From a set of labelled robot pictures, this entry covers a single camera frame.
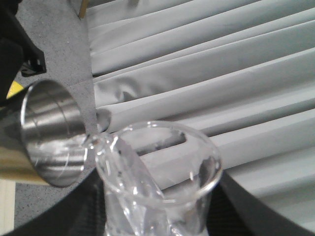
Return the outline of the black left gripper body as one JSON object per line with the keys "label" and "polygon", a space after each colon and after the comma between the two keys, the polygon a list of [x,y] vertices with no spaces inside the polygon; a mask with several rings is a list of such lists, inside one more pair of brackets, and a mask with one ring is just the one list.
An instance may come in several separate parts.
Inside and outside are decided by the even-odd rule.
{"label": "black left gripper body", "polygon": [[18,72],[30,77],[47,72],[44,52],[30,39],[16,14],[20,0],[0,2],[0,102],[4,103]]}

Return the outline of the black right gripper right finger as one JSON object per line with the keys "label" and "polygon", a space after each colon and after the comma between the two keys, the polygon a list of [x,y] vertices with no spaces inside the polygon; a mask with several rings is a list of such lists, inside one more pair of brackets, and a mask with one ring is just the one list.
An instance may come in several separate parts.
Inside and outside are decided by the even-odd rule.
{"label": "black right gripper right finger", "polygon": [[212,191],[206,229],[211,236],[313,236],[246,191],[226,171]]}

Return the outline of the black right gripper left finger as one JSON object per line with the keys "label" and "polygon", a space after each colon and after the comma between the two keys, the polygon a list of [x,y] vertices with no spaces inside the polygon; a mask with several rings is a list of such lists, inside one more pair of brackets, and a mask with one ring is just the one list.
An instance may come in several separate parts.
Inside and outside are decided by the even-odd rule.
{"label": "black right gripper left finger", "polygon": [[103,182],[93,170],[70,194],[7,236],[102,236],[105,227]]}

